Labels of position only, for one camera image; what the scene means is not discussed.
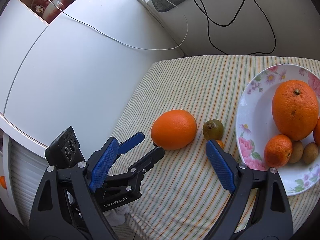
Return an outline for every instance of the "small orange fruit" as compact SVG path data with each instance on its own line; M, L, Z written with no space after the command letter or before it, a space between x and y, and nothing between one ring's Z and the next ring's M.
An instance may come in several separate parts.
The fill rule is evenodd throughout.
M165 150L189 144L197 132L196 119L185 110L171 110L158 117L151 128L151 139Z
M280 133L294 141L307 137L317 124L316 94L307 83L289 80L280 84L272 100L272 116Z
M219 144L219 146L221 147L221 149L224 148L223 142L221 140L216 140L216 142Z
M264 148L264 160L269 167L279 168L287 164L292 154L292 142L288 136L272 137Z
M4 189L7 189L7 185L6 185L6 183L5 183L4 176L1 176L1 177L0 177L0 184L1 184L1 186L2 186Z
M320 118L317 121L316 127L313 130L313 139L316 144L320 146Z

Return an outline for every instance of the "white floral plate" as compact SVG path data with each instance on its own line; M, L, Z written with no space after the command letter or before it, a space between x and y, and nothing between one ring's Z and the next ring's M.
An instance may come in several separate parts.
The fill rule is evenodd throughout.
M311 71L292 64L275 65L260 72L245 88L236 115L236 137L240 157L251 169L266 171L264 147L280 134L272 118L271 104L280 83L302 80L316 93L320 105L320 79ZM303 146L314 142L312 133L302 140ZM302 193L320 179L320 154L307 165L300 160L278 169L288 196Z

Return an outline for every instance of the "plate rim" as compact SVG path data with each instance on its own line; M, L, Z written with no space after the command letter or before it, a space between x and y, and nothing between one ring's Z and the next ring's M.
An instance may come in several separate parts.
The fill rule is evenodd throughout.
M244 159L243 159L243 157L242 157L242 154L241 154L241 151L240 151L240 145L239 145L239 140L238 140L238 129L237 129L237 124L238 124L238 112L239 112L239 107L240 107L241 99L242 99L242 97L244 96L244 94L245 94L244 92L247 90L247 88L248 88L248 86L250 85L250 83L251 83L258 75L260 75L262 72L264 72L264 71L267 70L268 68L272 68L272 67L280 66L280 65L281 65L281 66L282 66L282 65L295 66L295 67L303 68L303 69L305 69L307 72L310 72L310 73L312 73L313 75L315 75L315 76L320 80L320 78L319 78L315 73L313 73L312 71L308 70L308 69L305 68L305 67L302 67L302 66L299 66L299 65L295 65L295 64L290 64L290 63L283 63L283 64L276 64L276 65L273 65L273 66L270 66L270 67L267 67L267 68L263 69L262 71L260 71L257 75L255 75L255 76L249 81L249 83L248 83L248 84L246 85L246 87L244 88L244 90L243 90L243 92L242 92L242 94L241 94L241 97L240 97L240 99L239 99L239 101L238 101L238 106L237 106L237 111L236 111L236 123L235 123L237 148L238 148L239 156L240 156L240 158L241 158L241 162L243 162L243 163L245 163L245 161L244 161ZM302 191L294 192L294 193L289 193L289 192L286 191L285 193L287 194L287 196L298 195L298 194L303 193L303 192L309 190L310 188L312 188L319 180L320 180L320 176L318 176L317 180L316 180L313 184L311 184L309 187L305 188L305 189L302 190Z

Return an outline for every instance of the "kiwi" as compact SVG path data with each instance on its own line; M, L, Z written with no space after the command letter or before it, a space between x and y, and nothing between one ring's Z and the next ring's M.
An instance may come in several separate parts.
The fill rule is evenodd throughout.
M298 162L303 154L303 145L301 141L294 141L292 142L292 154L289 159L289 163L296 163Z
M309 143L303 150L302 159L306 164L312 163L318 156L318 146L315 143Z
M202 127L204 138L209 140L221 140L223 135L223 125L219 120L209 120Z

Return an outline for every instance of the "metal screw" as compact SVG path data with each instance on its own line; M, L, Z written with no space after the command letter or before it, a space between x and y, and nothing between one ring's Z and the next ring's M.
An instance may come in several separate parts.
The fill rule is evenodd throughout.
M79 162L79 163L78 163L78 167L79 167L79 168L84 168L86 165L87 165L86 162Z
M276 168L270 168L270 172L273 173L273 174L276 174L277 173L277 169Z
M239 168L246 169L248 166L245 163L239 163Z
M51 171L53 171L54 170L54 166L49 166L48 168L47 168L47 171L48 172L51 172Z

